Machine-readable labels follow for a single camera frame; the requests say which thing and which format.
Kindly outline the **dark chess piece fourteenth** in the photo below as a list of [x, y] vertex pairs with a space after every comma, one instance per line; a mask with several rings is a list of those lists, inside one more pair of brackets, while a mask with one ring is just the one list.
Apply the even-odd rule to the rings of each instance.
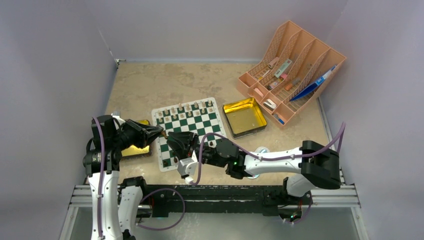
[[162, 132], [161, 132], [161, 135], [162, 135], [165, 139], [167, 139], [167, 138], [168, 138], [168, 136], [167, 136], [167, 134], [166, 134], [166, 132], [165, 132], [165, 131], [162, 131]]

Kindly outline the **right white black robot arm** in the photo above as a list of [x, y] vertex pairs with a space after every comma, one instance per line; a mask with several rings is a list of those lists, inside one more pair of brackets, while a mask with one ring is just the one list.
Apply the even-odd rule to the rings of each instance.
[[196, 133], [186, 131], [170, 132], [166, 143], [178, 159], [179, 174], [191, 185], [200, 182], [192, 176], [202, 165], [224, 168], [227, 175], [239, 180], [266, 173], [292, 173], [280, 191], [288, 204], [314, 188], [337, 190], [342, 185], [339, 153], [311, 140], [285, 151], [253, 152], [221, 135], [209, 146]]

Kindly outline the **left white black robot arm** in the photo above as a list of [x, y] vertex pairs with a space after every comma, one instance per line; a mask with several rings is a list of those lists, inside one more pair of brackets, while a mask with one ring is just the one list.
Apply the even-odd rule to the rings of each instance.
[[149, 191], [141, 177], [127, 178], [121, 186], [124, 196], [119, 199], [122, 151], [149, 146], [164, 128], [101, 115], [92, 119], [91, 130], [93, 137], [83, 158], [92, 200], [91, 239], [133, 240], [138, 205], [148, 201]]

